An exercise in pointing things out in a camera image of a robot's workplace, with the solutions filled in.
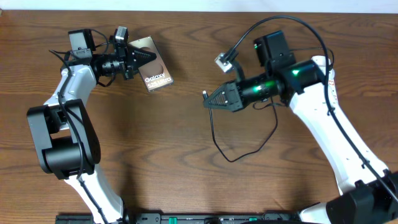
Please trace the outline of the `Samsung Galaxy smartphone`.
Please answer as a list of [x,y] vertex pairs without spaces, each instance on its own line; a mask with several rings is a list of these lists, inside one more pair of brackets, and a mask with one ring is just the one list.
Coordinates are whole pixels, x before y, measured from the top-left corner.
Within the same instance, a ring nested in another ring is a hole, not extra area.
[[151,36],[129,43],[131,46],[156,54],[156,59],[139,68],[139,73],[148,92],[172,85],[174,79],[169,73],[163,58]]

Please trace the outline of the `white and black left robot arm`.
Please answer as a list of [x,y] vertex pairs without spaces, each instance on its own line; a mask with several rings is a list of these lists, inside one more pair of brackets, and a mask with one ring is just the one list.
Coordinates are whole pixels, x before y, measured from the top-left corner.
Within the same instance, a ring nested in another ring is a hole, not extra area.
[[41,169],[73,187],[91,212],[57,215],[56,223],[135,223],[99,165],[100,142],[86,102],[96,86],[105,86],[100,77],[114,81],[121,74],[130,80],[157,56],[129,45],[129,34],[123,26],[105,38],[105,46],[113,47],[113,52],[98,54],[93,33],[94,29],[71,30],[71,49],[51,51],[62,62],[62,78],[42,106],[29,108],[27,121]]

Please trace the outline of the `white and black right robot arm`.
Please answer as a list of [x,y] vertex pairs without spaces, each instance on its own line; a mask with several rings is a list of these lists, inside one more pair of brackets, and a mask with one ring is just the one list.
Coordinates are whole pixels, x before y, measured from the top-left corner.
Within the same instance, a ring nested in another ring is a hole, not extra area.
[[385,223],[397,218],[397,174],[391,172],[350,123],[339,106],[334,71],[325,56],[297,62],[281,31],[254,41],[266,71],[245,78],[239,64],[216,58],[235,80],[222,84],[203,105],[210,110],[239,111],[278,96],[309,129],[330,163],[339,196],[297,213],[302,223]]

